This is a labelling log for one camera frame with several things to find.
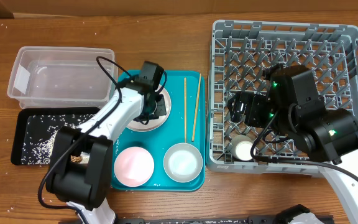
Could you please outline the white paper cup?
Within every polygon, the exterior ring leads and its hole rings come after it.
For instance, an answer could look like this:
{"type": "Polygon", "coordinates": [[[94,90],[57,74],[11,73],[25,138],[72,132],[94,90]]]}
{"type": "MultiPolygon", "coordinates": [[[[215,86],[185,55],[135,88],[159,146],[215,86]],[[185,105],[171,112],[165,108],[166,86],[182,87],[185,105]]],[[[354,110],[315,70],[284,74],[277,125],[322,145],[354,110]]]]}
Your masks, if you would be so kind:
{"type": "Polygon", "coordinates": [[[231,149],[229,152],[236,159],[240,161],[250,161],[252,156],[250,154],[253,141],[248,136],[238,135],[231,140],[231,149]]]}

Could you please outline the pink bowl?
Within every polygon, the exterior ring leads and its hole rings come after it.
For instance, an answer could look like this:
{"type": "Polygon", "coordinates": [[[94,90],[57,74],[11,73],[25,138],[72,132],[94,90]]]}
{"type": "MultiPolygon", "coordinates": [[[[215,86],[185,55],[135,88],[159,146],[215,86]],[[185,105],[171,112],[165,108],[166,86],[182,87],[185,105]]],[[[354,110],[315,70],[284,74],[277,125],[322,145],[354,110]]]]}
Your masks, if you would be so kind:
{"type": "Polygon", "coordinates": [[[116,179],[126,187],[145,184],[154,173],[154,159],[141,147],[128,147],[118,154],[114,162],[116,179]]]}

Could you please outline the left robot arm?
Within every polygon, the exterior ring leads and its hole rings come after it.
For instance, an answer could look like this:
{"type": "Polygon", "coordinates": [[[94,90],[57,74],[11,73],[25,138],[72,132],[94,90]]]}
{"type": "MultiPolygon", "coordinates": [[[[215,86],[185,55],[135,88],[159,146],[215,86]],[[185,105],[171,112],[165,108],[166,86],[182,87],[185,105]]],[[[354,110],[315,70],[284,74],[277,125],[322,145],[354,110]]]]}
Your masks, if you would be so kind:
{"type": "Polygon", "coordinates": [[[40,204],[49,207],[42,198],[47,190],[63,202],[54,208],[73,210],[77,223],[114,223],[106,199],[113,144],[131,121],[146,125],[167,113],[161,93],[166,81],[160,65],[145,61],[139,73],[114,82],[113,97],[91,119],[77,128],[60,128],[38,189],[40,204]]]}

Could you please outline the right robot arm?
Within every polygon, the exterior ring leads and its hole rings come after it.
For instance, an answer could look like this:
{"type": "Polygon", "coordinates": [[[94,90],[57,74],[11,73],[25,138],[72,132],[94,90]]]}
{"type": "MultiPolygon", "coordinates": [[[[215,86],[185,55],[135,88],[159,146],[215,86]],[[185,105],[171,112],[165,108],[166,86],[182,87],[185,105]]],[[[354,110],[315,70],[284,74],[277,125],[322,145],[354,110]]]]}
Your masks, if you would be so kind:
{"type": "Polygon", "coordinates": [[[238,91],[227,103],[231,121],[262,128],[251,146],[254,160],[318,167],[336,193],[351,223],[358,223],[358,120],[348,110],[327,110],[304,65],[277,64],[263,71],[265,95],[238,91]],[[256,145],[270,132],[279,142],[293,140],[307,160],[257,156],[256,145]]]}

